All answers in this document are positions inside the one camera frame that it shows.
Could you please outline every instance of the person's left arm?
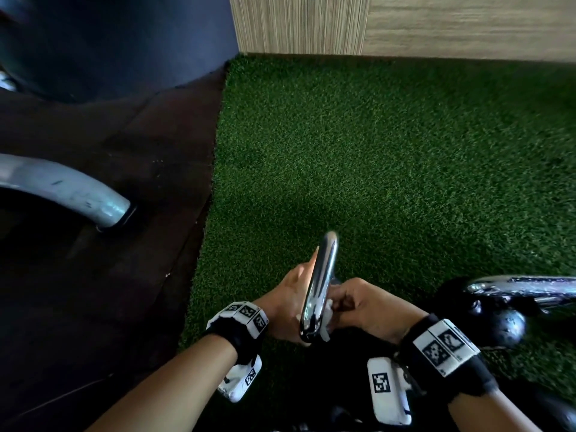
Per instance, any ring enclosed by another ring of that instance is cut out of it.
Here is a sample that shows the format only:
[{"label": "person's left arm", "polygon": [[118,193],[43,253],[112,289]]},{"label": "person's left arm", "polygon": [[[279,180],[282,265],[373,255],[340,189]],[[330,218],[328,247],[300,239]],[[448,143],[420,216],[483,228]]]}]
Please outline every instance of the person's left arm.
[{"label": "person's left arm", "polygon": [[[268,333],[299,342],[299,320],[316,252],[254,304],[270,320]],[[218,385],[236,363],[236,349],[209,334],[148,376],[86,432],[190,432]]]}]

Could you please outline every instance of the wood panel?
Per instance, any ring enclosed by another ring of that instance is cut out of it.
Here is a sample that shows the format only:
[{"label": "wood panel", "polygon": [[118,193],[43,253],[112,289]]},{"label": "wood panel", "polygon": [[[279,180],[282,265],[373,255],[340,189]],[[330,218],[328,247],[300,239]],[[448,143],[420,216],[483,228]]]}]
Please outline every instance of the wood panel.
[{"label": "wood panel", "polygon": [[576,61],[576,0],[371,0],[363,55]]},{"label": "wood panel", "polygon": [[245,53],[360,55],[370,0],[230,0]]}]

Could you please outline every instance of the green grass carpet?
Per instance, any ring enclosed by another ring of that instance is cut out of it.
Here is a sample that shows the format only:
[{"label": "green grass carpet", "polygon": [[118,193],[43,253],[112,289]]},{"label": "green grass carpet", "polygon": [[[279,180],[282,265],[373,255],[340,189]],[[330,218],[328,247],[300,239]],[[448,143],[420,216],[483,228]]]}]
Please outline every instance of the green grass carpet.
[{"label": "green grass carpet", "polygon": [[[576,274],[575,141],[566,65],[237,58],[181,346],[229,302],[274,287],[329,229],[340,278],[409,300],[455,276]],[[569,321],[533,324],[520,348],[489,355],[493,369],[576,402]],[[284,419],[301,356],[267,341],[247,397],[213,398],[205,421]]]}]

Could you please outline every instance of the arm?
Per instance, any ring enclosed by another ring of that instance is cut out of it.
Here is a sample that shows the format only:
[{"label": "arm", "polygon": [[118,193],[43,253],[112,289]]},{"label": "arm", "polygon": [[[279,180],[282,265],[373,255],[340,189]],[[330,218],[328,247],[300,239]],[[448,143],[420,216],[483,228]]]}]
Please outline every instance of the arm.
[{"label": "arm", "polygon": [[[356,326],[385,341],[399,344],[410,328],[428,313],[362,279],[332,286],[335,311],[332,329]],[[502,392],[482,397],[459,394],[448,410],[461,432],[536,432],[540,429]]]},{"label": "arm", "polygon": [[[316,253],[255,301],[275,338],[299,342],[299,320]],[[104,413],[86,432],[190,432],[238,355],[227,340],[209,334],[186,349]]]}]

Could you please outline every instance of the wristband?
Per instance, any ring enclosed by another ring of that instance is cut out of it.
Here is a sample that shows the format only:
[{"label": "wristband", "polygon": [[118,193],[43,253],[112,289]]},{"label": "wristband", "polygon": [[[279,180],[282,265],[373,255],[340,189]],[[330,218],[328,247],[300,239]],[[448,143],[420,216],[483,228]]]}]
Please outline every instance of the wristband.
[{"label": "wristband", "polygon": [[234,302],[218,312],[202,336],[215,334],[226,339],[238,353],[236,364],[247,365],[256,359],[268,327],[264,311],[250,302]]},{"label": "wristband", "polygon": [[498,389],[479,348],[449,319],[434,314],[410,329],[397,358],[423,391],[446,403],[459,393],[481,396]]}]

